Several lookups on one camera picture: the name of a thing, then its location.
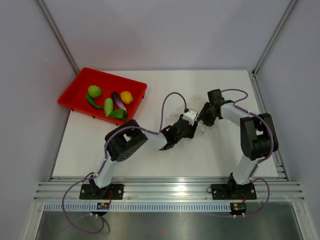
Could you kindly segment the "clear zip top bag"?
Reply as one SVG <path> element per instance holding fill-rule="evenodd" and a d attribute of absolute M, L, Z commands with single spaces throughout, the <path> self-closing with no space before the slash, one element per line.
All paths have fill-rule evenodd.
<path fill-rule="evenodd" d="M 182 115 L 184 120 L 191 120 L 191 123 L 195 125 L 197 123 L 197 117 L 205 103 L 206 102 L 203 97 L 193 95 L 192 97 L 187 98 L 187 110 L 185 110 L 185 104 L 183 103 L 181 106 L 174 110 L 170 110 L 169 113 L 166 113 L 165 119 L 167 123 L 174 124 L 179 120 L 180 115 Z"/>

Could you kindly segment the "dark green fake pepper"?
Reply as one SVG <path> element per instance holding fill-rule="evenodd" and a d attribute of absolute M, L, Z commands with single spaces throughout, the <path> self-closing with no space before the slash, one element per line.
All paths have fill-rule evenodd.
<path fill-rule="evenodd" d="M 126 110 L 119 108 L 117 110 L 112 111 L 109 117 L 125 122 L 128 118 L 128 113 Z"/>

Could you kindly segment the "yellow fake lemon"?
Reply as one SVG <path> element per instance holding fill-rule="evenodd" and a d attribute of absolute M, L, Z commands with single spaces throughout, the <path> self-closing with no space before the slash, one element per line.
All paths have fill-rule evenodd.
<path fill-rule="evenodd" d="M 129 91 L 122 91 L 120 93 L 120 98 L 122 102 L 126 105 L 129 105 L 133 102 L 133 96 Z"/>

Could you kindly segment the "purple fake eggplant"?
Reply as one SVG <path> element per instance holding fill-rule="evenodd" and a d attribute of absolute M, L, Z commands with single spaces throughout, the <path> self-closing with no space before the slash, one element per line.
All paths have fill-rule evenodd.
<path fill-rule="evenodd" d="M 126 107 L 125 107 L 125 105 L 124 105 L 124 103 L 123 103 L 123 101 L 122 101 L 122 99 L 121 99 L 121 97 L 120 97 L 120 95 L 119 95 L 117 92 L 113 91 L 113 92 L 111 93 L 111 98 L 112 98 L 112 100 L 113 100 L 113 103 L 114 103 L 119 109 L 122 109 L 122 110 L 124 110 L 124 111 L 127 110 Z"/>

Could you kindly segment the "light green fake lime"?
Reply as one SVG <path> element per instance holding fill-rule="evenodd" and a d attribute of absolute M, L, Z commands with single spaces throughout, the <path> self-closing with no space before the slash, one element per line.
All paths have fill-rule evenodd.
<path fill-rule="evenodd" d="M 111 98 L 106 98 L 104 101 L 104 114 L 106 117 L 109 117 L 110 114 L 113 112 L 114 103 Z"/>

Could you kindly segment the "light green fake guava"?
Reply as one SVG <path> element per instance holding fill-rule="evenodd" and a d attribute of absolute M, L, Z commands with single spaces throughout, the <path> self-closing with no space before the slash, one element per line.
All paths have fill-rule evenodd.
<path fill-rule="evenodd" d="M 90 85 L 87 88 L 87 93 L 92 97 L 92 98 L 98 98 L 102 94 L 102 90 L 100 87 L 96 85 Z"/>

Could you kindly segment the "dark green fake cucumber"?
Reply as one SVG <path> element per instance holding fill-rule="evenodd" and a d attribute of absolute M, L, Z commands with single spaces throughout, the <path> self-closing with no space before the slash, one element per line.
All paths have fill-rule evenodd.
<path fill-rule="evenodd" d="M 98 105 L 95 101 L 94 101 L 94 99 L 89 95 L 89 94 L 85 94 L 85 99 L 86 99 L 86 101 L 92 106 L 92 107 L 94 107 L 94 108 L 96 108 L 96 109 L 100 109 L 100 110 L 103 110 L 104 109 L 104 107 L 103 106 L 101 106 L 101 105 Z"/>

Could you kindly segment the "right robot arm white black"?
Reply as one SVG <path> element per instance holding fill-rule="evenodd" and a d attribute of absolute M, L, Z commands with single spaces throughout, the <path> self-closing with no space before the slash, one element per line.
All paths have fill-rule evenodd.
<path fill-rule="evenodd" d="M 228 178 L 227 183 L 210 186 L 214 200 L 255 200 L 254 174 L 261 165 L 277 151 L 279 143 L 269 113 L 256 114 L 237 104 L 239 100 L 226 100 L 220 89 L 207 93 L 208 102 L 202 108 L 197 121 L 207 127 L 217 119 L 228 120 L 240 128 L 241 160 Z"/>

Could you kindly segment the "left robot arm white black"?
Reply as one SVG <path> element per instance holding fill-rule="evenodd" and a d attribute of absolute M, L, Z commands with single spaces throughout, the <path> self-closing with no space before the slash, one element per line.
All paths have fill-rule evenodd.
<path fill-rule="evenodd" d="M 104 160 L 98 172 L 89 180 L 90 194 L 97 200 L 109 196 L 115 169 L 143 145 L 149 145 L 159 151 L 167 151 L 184 138 L 192 139 L 197 127 L 196 120 L 190 122 L 182 117 L 160 132 L 147 130 L 134 119 L 117 127 L 105 136 Z"/>

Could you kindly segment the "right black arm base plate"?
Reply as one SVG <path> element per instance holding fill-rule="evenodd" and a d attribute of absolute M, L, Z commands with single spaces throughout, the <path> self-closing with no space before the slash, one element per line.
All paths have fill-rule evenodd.
<path fill-rule="evenodd" d="M 213 200 L 256 200 L 257 194 L 252 183 L 246 185 L 228 186 L 212 184 L 210 186 Z"/>

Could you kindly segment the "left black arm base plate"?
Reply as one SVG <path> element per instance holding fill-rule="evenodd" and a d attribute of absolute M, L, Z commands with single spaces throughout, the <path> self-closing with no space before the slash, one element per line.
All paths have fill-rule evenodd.
<path fill-rule="evenodd" d="M 122 200 L 124 195 L 123 184 L 110 184 L 104 188 L 93 187 L 90 184 L 82 184 L 80 200 Z"/>

